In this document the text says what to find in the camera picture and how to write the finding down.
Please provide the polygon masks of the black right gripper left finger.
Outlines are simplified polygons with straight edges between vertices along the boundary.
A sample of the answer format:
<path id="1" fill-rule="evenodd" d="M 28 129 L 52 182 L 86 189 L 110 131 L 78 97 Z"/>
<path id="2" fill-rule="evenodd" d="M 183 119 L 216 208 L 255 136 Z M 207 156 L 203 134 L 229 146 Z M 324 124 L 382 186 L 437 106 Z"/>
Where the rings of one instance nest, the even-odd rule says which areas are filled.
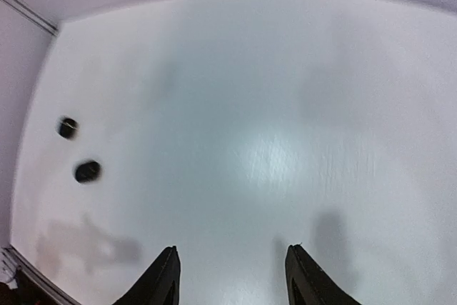
<path id="1" fill-rule="evenodd" d="M 114 305 L 178 305 L 181 262 L 176 246 L 167 246 Z"/>

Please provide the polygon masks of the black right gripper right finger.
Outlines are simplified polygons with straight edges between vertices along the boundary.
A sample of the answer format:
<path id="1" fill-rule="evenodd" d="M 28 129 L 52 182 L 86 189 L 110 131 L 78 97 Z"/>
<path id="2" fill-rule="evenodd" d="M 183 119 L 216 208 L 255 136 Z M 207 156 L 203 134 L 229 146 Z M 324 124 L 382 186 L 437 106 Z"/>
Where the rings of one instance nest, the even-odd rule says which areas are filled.
<path id="1" fill-rule="evenodd" d="M 341 289 L 300 245 L 285 258 L 288 303 L 292 305 L 361 305 Z"/>

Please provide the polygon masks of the small black charging case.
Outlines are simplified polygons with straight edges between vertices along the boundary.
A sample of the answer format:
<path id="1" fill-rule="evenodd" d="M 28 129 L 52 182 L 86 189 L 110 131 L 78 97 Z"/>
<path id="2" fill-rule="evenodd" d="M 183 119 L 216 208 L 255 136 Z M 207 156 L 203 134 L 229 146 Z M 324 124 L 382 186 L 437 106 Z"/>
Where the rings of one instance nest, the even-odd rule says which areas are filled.
<path id="1" fill-rule="evenodd" d="M 101 165 L 94 160 L 82 161 L 74 169 L 74 178 L 80 184 L 96 181 L 101 175 Z"/>

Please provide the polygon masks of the black oval charging case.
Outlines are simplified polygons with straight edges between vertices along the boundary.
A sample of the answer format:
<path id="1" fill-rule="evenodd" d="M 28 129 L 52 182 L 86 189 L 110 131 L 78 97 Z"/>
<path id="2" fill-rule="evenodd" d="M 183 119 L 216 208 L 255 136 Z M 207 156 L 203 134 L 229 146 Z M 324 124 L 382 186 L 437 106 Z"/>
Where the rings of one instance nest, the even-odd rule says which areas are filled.
<path id="1" fill-rule="evenodd" d="M 73 140 L 79 130 L 79 122 L 68 116 L 61 116 L 59 118 L 56 132 L 57 134 L 67 140 Z"/>

